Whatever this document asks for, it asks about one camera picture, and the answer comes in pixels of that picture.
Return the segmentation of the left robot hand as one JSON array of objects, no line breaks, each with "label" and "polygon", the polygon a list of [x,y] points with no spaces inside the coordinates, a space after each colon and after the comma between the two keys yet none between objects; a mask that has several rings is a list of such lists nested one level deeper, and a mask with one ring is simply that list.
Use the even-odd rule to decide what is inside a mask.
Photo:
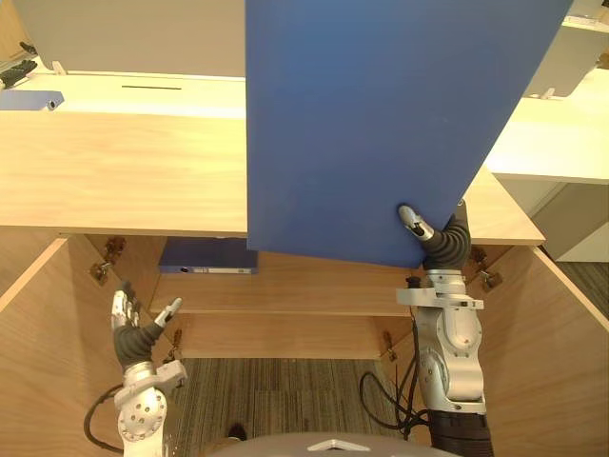
[{"label": "left robot hand", "polygon": [[114,351],[123,372],[152,361],[152,349],[183,304],[174,298],[148,324],[140,325],[140,302],[129,281],[115,290],[110,312]]}]

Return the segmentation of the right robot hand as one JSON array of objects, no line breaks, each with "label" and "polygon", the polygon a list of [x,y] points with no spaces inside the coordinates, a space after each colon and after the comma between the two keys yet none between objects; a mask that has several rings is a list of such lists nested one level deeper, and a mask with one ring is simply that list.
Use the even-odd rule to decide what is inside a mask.
[{"label": "right robot hand", "polygon": [[419,241],[425,254],[425,270],[449,269],[462,271],[469,258],[472,239],[467,206],[460,200],[455,212],[442,229],[432,228],[414,209],[406,204],[397,208],[403,226]]}]

